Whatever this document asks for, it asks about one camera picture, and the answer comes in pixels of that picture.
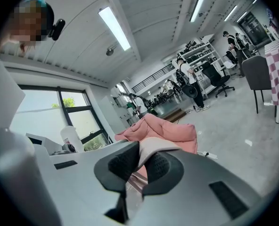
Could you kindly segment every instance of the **gray floor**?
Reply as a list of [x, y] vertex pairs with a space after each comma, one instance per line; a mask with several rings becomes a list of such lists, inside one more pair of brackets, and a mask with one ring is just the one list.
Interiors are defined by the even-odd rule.
[[[279, 183], [279, 124], [274, 120], [274, 106], [263, 105], [259, 91], [257, 114], [254, 93], [246, 79], [233, 79], [227, 84], [236, 90], [228, 91], [228, 97], [220, 94], [215, 98], [213, 93], [205, 101], [211, 106], [208, 110], [192, 111], [178, 123], [194, 124], [198, 150], [216, 154], [219, 164], [264, 196]], [[263, 94], [265, 102], [270, 102], [271, 91]]]

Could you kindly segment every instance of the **white cylinder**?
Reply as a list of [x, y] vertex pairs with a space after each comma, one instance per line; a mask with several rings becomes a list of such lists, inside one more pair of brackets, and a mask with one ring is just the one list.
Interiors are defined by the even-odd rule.
[[77, 152], [84, 152], [84, 146], [73, 126], [66, 126], [60, 131], [64, 143], [69, 143], [74, 146]]

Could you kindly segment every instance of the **staircase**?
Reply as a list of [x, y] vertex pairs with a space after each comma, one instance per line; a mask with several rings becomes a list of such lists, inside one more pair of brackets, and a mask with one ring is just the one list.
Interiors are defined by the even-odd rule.
[[168, 114], [164, 115], [162, 119], [169, 121], [169, 122], [175, 122], [179, 120], [180, 118], [184, 117], [186, 113], [181, 110], [180, 108], [176, 108], [175, 110], [169, 112]]

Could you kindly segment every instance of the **black railing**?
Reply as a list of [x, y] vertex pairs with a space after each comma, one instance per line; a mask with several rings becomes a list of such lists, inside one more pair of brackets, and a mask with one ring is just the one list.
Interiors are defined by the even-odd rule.
[[141, 83], [134, 86], [132, 89], [134, 90], [134, 93], [140, 91], [144, 87], [146, 87], [148, 84], [151, 84], [153, 81], [156, 81], [166, 73], [170, 72], [171, 70], [175, 69], [175, 67], [172, 64], [167, 65], [166, 67], [162, 68], [161, 70], [155, 72], [145, 80], [143, 80]]

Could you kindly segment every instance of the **white shoe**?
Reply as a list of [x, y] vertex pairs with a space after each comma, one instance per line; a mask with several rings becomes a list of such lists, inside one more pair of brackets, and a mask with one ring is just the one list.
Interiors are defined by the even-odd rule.
[[209, 106], [209, 105], [207, 105], [207, 106], [205, 106], [205, 107], [201, 108], [200, 110], [201, 110], [201, 111], [205, 111], [205, 110], [207, 110], [208, 108], [210, 108], [210, 106]]

